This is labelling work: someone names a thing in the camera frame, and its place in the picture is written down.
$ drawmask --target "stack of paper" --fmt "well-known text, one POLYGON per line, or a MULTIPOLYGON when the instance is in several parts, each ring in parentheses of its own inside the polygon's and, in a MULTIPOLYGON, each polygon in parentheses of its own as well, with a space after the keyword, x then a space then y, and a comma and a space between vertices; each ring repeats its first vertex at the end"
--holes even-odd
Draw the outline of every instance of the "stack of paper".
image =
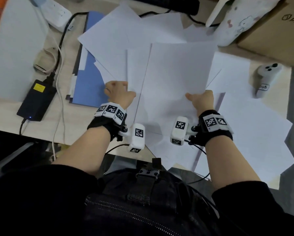
POLYGON ((104 83, 128 81, 128 90, 137 93, 126 124, 145 126, 146 145, 166 169, 179 163, 208 174, 206 156, 195 146, 171 144, 170 134, 178 116, 198 122, 185 93, 211 89, 215 109, 235 132, 234 142, 268 182, 294 162, 284 143, 291 123, 253 99, 250 61, 216 52, 213 31, 193 25, 183 29, 179 13, 141 19, 122 3, 78 40, 95 57, 104 83))

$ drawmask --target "yellow sticker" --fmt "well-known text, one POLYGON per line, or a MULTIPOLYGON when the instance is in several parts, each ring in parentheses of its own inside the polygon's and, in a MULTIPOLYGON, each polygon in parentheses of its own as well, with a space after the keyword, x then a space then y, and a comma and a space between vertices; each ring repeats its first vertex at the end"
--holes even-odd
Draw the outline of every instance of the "yellow sticker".
POLYGON ((34 90, 39 91, 41 93, 43 93, 45 86, 41 85, 41 84, 35 84, 35 86, 33 87, 34 90))

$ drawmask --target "blue folder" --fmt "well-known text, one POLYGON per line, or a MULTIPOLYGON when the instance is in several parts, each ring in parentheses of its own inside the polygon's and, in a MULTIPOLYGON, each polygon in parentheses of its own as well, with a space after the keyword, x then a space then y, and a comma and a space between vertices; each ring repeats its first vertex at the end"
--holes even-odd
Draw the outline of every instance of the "blue folder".
MULTIPOLYGON (((90 11, 87 18, 86 31, 103 17, 102 13, 90 11)), ((108 102, 108 97, 104 94, 105 83, 94 62, 96 62, 96 59, 88 52, 85 70, 78 70, 72 103, 99 107, 102 103, 108 102)))

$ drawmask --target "black wristband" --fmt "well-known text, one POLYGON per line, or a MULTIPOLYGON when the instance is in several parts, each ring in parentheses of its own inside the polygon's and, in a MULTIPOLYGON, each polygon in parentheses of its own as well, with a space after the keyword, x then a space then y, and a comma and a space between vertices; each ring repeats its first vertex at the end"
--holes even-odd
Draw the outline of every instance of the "black wristband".
POLYGON ((209 132, 204 121, 203 121, 203 117, 210 115, 210 114, 215 114, 215 115, 220 115, 216 110, 207 110, 204 111, 198 118, 198 133, 196 134, 196 136, 191 136, 189 138, 189 140, 196 144, 196 145, 200 145, 200 146, 205 146, 206 143, 216 137, 216 136, 227 136, 229 137, 231 140, 233 140, 232 138, 232 134, 230 131, 225 131, 225 130, 217 130, 217 131, 212 131, 209 132))
POLYGON ((120 127, 114 124, 114 120, 112 118, 106 118, 104 116, 94 117, 91 123, 88 125, 87 130, 89 128, 101 126, 104 126, 109 131, 111 136, 110 142, 118 135, 120 131, 120 127))

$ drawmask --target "light wood tabletop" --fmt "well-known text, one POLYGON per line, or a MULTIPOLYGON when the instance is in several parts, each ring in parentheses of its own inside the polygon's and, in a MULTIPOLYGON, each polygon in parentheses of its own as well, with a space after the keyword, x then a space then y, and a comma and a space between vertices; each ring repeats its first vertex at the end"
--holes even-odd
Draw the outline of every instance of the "light wood tabletop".
MULTIPOLYGON (((64 7, 69 9, 72 13, 82 12, 82 11, 99 11, 104 14, 112 11, 120 2, 120 0, 85 0, 82 3, 73 3, 69 0, 55 0, 62 4, 64 7)), ((194 18, 200 21, 206 21, 205 18, 208 17, 210 11, 212 11, 214 7, 214 3, 207 2, 207 10, 202 11, 195 16, 194 18)), ((138 13, 144 13, 146 11, 156 11, 156 12, 165 12, 166 10, 160 7, 155 7, 143 3, 137 3, 134 1, 130 2, 130 6, 138 13)), ((70 88, 70 80, 72 76, 72 71, 74 67, 74 63, 76 60, 77 52, 79 49, 80 43, 77 38, 83 32, 84 24, 86 17, 85 16, 77 16, 74 23, 74 28, 72 31, 69 31, 64 39, 63 43, 63 53, 65 54, 64 65, 62 72, 59 76, 59 87, 61 90, 61 94, 63 97, 69 92, 70 88)), ((185 16, 182 15, 182 22, 184 27, 187 27, 192 24, 192 22, 185 16)), ((61 37, 60 32, 51 28, 57 41, 61 37)), ((47 36, 45 46, 44 47, 54 47, 55 44, 50 34, 47 36)), ((236 54, 239 56, 243 56, 251 59, 250 64, 250 76, 253 78, 255 75, 255 71, 259 65, 272 62, 271 59, 266 57, 261 57, 259 55, 253 54, 248 51, 244 51, 242 49, 238 49, 236 46, 229 46, 225 48, 220 48, 220 51, 236 54)), ((36 73, 36 79, 43 80, 45 78, 44 75, 40 75, 36 73)), ((263 102, 278 112, 284 118, 287 117, 287 107, 288 107, 288 97, 289 97, 289 84, 291 78, 291 68, 286 67, 282 76, 279 78, 277 83, 272 87, 271 92, 263 99, 263 102)), ((20 107, 21 103, 12 102, 5 99, 0 99, 0 130, 16 133, 19 132, 19 127, 22 121, 22 118, 17 116, 16 113, 20 107)), ((52 101, 49 109, 47 110, 46 115, 44 116, 41 122, 26 122, 23 126, 23 135, 43 139, 47 141, 52 141, 55 127, 57 125, 59 115, 60 115, 60 101, 59 97, 56 95, 54 100, 52 101)), ((64 100, 64 119, 65 119, 65 138, 63 137, 64 127, 63 122, 61 120, 56 136, 55 142, 64 143, 67 145, 71 145, 76 141, 86 130, 88 124, 93 118, 93 115, 96 111, 96 108, 80 106, 75 104, 69 104, 68 101, 64 100)), ((120 142, 116 142, 115 140, 110 143, 109 149, 114 146, 121 144, 120 142)), ((126 147, 119 147, 111 152, 114 155, 120 155, 129 158, 136 158, 139 160, 144 160, 151 162, 151 159, 154 157, 153 154, 149 151, 147 147, 142 150, 138 154, 130 153, 126 151, 126 147)), ((279 184, 279 177, 275 179, 273 183, 273 188, 278 188, 277 184, 279 184)))

